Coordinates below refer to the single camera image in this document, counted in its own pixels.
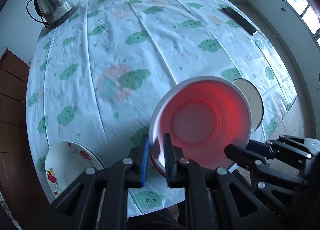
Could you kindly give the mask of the red plastic bowl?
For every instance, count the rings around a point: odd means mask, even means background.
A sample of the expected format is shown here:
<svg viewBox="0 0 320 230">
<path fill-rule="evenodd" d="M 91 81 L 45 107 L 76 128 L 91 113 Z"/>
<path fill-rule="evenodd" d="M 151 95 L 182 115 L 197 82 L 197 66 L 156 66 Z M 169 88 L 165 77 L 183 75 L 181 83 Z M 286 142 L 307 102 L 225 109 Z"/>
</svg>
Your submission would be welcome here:
<svg viewBox="0 0 320 230">
<path fill-rule="evenodd" d="M 150 157 L 165 175 L 164 135 L 185 157 L 201 167 L 235 168 L 224 149 L 233 144 L 245 147 L 252 129 L 251 110 L 244 93 L 223 78 L 203 76 L 174 86 L 160 100 L 149 126 Z"/>
</svg>

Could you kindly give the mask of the red flower scalloped plate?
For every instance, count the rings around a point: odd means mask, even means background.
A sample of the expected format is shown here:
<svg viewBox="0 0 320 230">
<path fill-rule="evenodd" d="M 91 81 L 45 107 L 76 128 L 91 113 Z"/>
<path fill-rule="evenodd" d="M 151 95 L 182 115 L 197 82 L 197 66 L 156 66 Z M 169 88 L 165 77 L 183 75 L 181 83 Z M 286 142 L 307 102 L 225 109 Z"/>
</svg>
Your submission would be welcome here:
<svg viewBox="0 0 320 230">
<path fill-rule="evenodd" d="M 88 167 L 97 170 L 105 168 L 89 149 L 66 140 L 49 149 L 44 165 L 47 182 L 54 197 L 58 197 Z"/>
</svg>

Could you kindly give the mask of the cloud print tablecloth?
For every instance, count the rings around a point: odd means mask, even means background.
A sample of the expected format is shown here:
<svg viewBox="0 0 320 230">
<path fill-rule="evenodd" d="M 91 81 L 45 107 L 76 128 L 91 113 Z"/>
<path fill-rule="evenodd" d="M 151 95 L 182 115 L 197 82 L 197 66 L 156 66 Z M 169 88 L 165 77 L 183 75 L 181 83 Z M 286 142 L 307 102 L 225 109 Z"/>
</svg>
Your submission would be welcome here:
<svg viewBox="0 0 320 230">
<path fill-rule="evenodd" d="M 228 0 L 80 0 L 55 29 L 42 30 L 27 85 L 27 131 L 49 201 L 63 190 L 46 168 L 49 149 L 69 140 L 105 166 L 124 158 L 146 133 L 161 98 L 188 78 L 245 78 L 264 103 L 253 133 L 265 140 L 297 93 L 262 34 L 249 35 L 223 8 Z"/>
</svg>

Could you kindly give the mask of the brown wooden sideboard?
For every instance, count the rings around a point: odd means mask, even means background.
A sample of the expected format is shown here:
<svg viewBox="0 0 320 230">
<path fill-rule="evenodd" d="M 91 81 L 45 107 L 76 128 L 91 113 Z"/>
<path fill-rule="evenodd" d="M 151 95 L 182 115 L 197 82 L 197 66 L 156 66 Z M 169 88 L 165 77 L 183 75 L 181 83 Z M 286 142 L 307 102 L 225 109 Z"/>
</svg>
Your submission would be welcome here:
<svg viewBox="0 0 320 230">
<path fill-rule="evenodd" d="M 1 56 L 1 192 L 22 229 L 48 207 L 30 153 L 26 125 L 29 66 L 10 50 Z"/>
</svg>

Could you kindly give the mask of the black remote control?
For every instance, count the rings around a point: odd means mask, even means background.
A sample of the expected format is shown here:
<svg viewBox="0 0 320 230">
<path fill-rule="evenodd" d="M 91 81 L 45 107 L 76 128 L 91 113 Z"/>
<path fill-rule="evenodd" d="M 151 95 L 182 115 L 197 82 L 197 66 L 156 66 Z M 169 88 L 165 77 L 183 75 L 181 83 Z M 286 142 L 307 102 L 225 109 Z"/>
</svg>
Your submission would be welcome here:
<svg viewBox="0 0 320 230">
<path fill-rule="evenodd" d="M 255 35 L 258 32 L 258 30 L 247 19 L 242 17 L 242 15 L 240 15 L 233 8 L 223 8 L 223 12 L 231 17 L 235 22 L 237 22 L 238 25 L 245 29 L 251 36 Z"/>
</svg>

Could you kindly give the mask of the window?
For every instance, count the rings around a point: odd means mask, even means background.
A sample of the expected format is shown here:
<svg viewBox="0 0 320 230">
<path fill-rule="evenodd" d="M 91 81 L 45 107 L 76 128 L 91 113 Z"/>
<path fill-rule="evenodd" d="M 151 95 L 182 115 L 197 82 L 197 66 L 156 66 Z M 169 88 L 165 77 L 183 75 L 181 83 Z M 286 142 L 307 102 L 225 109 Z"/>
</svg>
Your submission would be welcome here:
<svg viewBox="0 0 320 230">
<path fill-rule="evenodd" d="M 319 14 L 308 0 L 283 0 L 298 17 L 319 48 Z"/>
</svg>

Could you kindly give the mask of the stainless electric kettle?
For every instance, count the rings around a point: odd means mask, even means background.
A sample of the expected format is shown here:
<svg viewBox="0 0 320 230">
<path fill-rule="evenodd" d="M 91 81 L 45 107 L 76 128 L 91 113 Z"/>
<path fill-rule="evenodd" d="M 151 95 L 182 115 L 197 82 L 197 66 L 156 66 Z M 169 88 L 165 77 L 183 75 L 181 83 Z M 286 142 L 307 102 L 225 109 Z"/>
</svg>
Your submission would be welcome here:
<svg viewBox="0 0 320 230">
<path fill-rule="evenodd" d="M 30 2 L 34 2 L 35 11 L 41 17 L 41 21 L 30 14 Z M 76 6 L 72 0 L 29 0 L 26 11 L 34 21 L 42 23 L 47 29 L 54 29 L 75 13 Z"/>
</svg>

